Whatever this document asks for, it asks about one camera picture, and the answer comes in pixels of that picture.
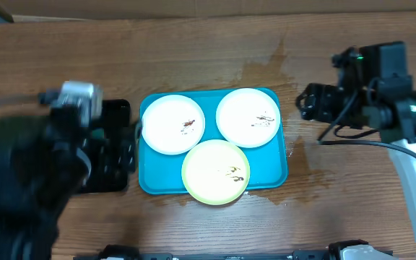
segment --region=wooden surface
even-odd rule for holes
[[[319,147],[326,124],[301,121],[293,104],[309,82],[336,82],[331,54],[392,40],[407,42],[416,87],[416,12],[0,25],[0,95],[89,81],[107,98],[129,100],[134,119],[155,92],[263,86],[280,98],[285,185],[207,207],[188,195],[145,194],[134,174],[126,193],[70,201],[53,259],[113,243],[174,254],[279,253],[353,238],[413,259],[412,228],[386,150]],[[0,116],[42,112],[0,108]]]

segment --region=wooden table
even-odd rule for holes
[[[0,95],[35,93],[68,79],[126,98],[134,120],[155,92],[270,87],[280,98],[290,170],[285,185],[227,207],[188,195],[150,196],[137,174],[124,194],[71,199],[53,259],[107,244],[174,254],[279,253],[361,238],[415,257],[399,179],[386,150],[320,147],[326,124],[300,120],[309,82],[334,84],[330,55],[348,46],[408,44],[416,87],[416,12],[0,25]],[[0,108],[38,113],[35,105]]]

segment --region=rectangular tray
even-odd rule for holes
[[[274,91],[257,88],[268,94],[280,108],[279,98]],[[203,110],[205,131],[200,142],[221,139],[216,125],[216,109],[221,99],[233,90],[207,90],[190,92],[158,93],[147,96],[141,103],[140,118],[149,105],[166,95],[183,95],[191,98]],[[250,164],[250,182],[247,191],[269,189],[281,186],[288,177],[287,156],[282,121],[274,138],[257,148],[241,148]],[[163,155],[154,151],[144,141],[139,140],[139,185],[149,194],[184,194],[188,193],[181,177],[181,168],[187,152],[180,155]]]

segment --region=tray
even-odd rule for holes
[[[279,98],[274,91],[257,88],[268,94],[279,106]],[[140,118],[147,107],[166,95],[184,95],[200,105],[205,116],[205,131],[200,142],[221,139],[216,125],[216,108],[221,99],[233,90],[207,90],[190,92],[158,93],[147,96],[141,103]],[[250,163],[250,182],[247,191],[270,189],[281,186],[288,177],[287,156],[282,122],[279,131],[267,144],[257,148],[241,148]],[[180,155],[163,155],[154,151],[144,141],[139,140],[139,185],[148,194],[186,194],[188,193],[181,177],[181,168],[187,152]]]

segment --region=round plate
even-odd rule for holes
[[[245,148],[260,147],[279,130],[280,111],[273,99],[260,90],[234,90],[217,106],[216,124],[229,142]]]
[[[155,151],[178,155],[200,142],[205,117],[200,106],[182,95],[154,101],[142,115],[142,137]]]
[[[224,140],[209,140],[195,146],[182,164],[182,180],[199,202],[222,205],[237,199],[250,181],[245,154]]]

